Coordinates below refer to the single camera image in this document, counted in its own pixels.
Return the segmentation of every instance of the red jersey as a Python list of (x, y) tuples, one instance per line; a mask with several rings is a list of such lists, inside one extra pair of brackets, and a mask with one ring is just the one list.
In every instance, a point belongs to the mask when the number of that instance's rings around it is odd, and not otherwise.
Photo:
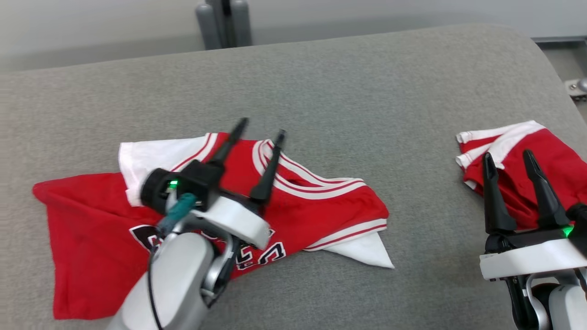
[[(159, 244), (153, 226), (162, 216), (140, 207), (143, 180), (157, 167), (179, 171), (194, 159), (206, 161), (227, 136), (209, 133), (197, 139), (123, 143), (121, 173), (88, 174), (33, 187), (47, 206), (56, 268), (55, 318), (116, 313), (145, 272), (148, 249)], [(239, 141), (225, 162), (221, 186), (248, 194), (264, 172), (271, 149), (269, 140)], [(269, 244), (265, 250), (243, 248), (232, 276), (300, 250), (338, 248), (345, 254), (345, 244), (357, 240), (367, 240), (376, 256), (374, 262), (368, 256), (364, 262), (391, 268), (376, 234), (386, 228), (388, 215), (363, 180), (325, 179), (282, 154), (265, 211), (272, 233)]]
[(498, 185), (518, 229), (538, 226), (534, 185), (526, 175), (523, 152), (530, 149), (565, 210), (587, 203), (587, 163), (546, 127), (531, 120), (496, 129), (461, 132), (457, 141), (463, 154), (456, 162), (463, 180), (483, 194), (482, 155), (490, 152), (498, 169)]

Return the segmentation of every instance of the jersey number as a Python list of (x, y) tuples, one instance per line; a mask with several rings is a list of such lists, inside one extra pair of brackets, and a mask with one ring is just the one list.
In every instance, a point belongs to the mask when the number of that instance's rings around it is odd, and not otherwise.
[(263, 251), (257, 259), (257, 262), (253, 260), (252, 250), (251, 247), (244, 247), (241, 249), (240, 255), (237, 256), (238, 270), (242, 271), (254, 265), (265, 265), (286, 256), (284, 244), (282, 242), (277, 242)]

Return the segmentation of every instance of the gray metal post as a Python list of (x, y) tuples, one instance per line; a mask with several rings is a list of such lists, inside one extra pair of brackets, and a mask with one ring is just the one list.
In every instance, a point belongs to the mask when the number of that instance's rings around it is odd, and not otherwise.
[(206, 50), (222, 48), (214, 11), (215, 9), (209, 4), (199, 4), (195, 7), (195, 16)]
[(222, 0), (206, 0), (206, 3), (214, 8), (214, 17), (216, 18), (216, 29), (218, 37), (220, 38), (220, 45), (222, 48), (228, 48), (227, 31), (226, 31), (226, 17), (222, 8)]
[(234, 37), (237, 47), (252, 46), (251, 22), (247, 0), (230, 0)]

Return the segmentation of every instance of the gray fabric surface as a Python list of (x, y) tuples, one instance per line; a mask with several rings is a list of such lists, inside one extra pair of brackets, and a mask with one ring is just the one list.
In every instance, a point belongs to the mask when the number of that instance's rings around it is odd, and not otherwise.
[(514, 329), (505, 285), (478, 267), (483, 202), (461, 182), (454, 135), (535, 119), (587, 157), (587, 126), (555, 71), (500, 26), (121, 60), (1, 84), (3, 329), (107, 325), (52, 319), (45, 209), (31, 187), (117, 171), (120, 142), (201, 136), (249, 116), (247, 137), (286, 129), (290, 157), (364, 178), (391, 212), (381, 236), (396, 270), (301, 252), (234, 281), (204, 329)]

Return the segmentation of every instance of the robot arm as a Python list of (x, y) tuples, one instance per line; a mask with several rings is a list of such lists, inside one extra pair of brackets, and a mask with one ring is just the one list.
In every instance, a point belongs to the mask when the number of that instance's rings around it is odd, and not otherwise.
[[(279, 132), (269, 165), (247, 197), (220, 187), (224, 161), (246, 125), (247, 119), (241, 119), (209, 162), (194, 160), (179, 173), (156, 169), (149, 175), (141, 201), (165, 215), (157, 226), (163, 242), (151, 251), (149, 270), (107, 330), (199, 328), (224, 292), (242, 245), (266, 247), (264, 206), (271, 198), (285, 132)], [(221, 238), (224, 250), (195, 230)]]
[[(518, 329), (587, 329), (587, 206), (565, 213), (531, 151), (524, 151), (528, 177), (538, 201), (538, 228), (516, 232), (497, 186), (498, 173), (489, 153), (483, 156), (485, 254), (480, 256), (486, 280), (505, 281)], [(532, 286), (538, 278), (559, 284)]]

